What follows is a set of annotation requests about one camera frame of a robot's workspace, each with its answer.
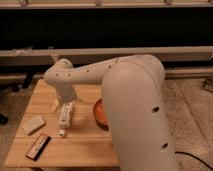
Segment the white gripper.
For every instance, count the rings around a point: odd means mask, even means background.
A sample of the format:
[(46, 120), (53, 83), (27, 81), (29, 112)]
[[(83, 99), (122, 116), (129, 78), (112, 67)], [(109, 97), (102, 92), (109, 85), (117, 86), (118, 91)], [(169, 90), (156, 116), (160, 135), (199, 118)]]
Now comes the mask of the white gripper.
[[(51, 111), (54, 113), (59, 108), (60, 104), (69, 103), (76, 99), (76, 91), (72, 85), (62, 85), (60, 87), (56, 87), (57, 99), (53, 101), (51, 105)], [(77, 97), (77, 102), (82, 104), (87, 104), (87, 101), (84, 99)]]

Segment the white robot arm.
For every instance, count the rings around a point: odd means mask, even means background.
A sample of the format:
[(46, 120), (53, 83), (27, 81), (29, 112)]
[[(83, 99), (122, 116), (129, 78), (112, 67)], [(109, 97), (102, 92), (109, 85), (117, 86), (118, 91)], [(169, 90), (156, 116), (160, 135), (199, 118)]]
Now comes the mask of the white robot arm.
[(58, 60), (44, 74), (62, 103), (75, 84), (99, 84), (121, 171), (178, 171), (162, 99), (165, 70), (149, 54), (117, 57), (75, 68)]

